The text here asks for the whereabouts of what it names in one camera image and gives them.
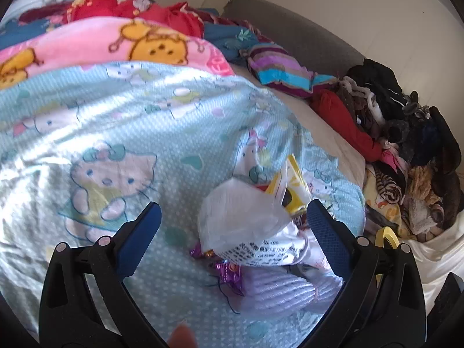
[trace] wall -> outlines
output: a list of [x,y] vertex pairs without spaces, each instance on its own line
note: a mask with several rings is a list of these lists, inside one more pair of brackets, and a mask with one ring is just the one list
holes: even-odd
[[[203,6],[222,11],[227,1],[205,0]],[[268,1],[393,69],[405,93],[417,90],[421,104],[439,108],[464,149],[464,28],[439,0]]]

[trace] light blue blanket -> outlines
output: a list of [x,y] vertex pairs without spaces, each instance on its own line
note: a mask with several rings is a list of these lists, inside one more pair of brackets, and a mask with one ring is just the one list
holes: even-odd
[[313,194],[363,229],[363,195],[337,159],[242,77],[144,62],[53,71],[0,92],[0,131],[0,291],[31,333],[55,245],[113,234],[154,200],[162,226],[125,283],[160,335],[186,321],[202,348],[298,345],[320,316],[234,314],[189,255],[203,198],[232,176],[269,181],[291,153]]

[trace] pink blanket with cartoon bear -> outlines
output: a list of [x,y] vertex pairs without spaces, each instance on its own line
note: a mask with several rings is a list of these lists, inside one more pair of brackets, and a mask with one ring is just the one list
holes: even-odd
[[234,75],[222,53],[208,41],[152,21],[95,17],[0,51],[0,89],[54,69],[127,60]]

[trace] orange cartoon bear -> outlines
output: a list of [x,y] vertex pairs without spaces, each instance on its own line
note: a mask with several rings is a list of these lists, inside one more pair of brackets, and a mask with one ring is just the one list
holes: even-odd
[[28,77],[25,68],[31,64],[41,64],[32,48],[27,48],[0,64],[0,90],[24,81]]
[[187,65],[187,41],[184,34],[167,27],[132,21],[121,28],[121,36],[110,44],[109,51],[116,52],[124,39],[133,41],[128,60]]

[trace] headboard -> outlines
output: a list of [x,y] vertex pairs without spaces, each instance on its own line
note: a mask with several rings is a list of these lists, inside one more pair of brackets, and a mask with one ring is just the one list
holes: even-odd
[[265,0],[230,0],[225,18],[246,19],[308,70],[343,77],[364,56],[318,24]]

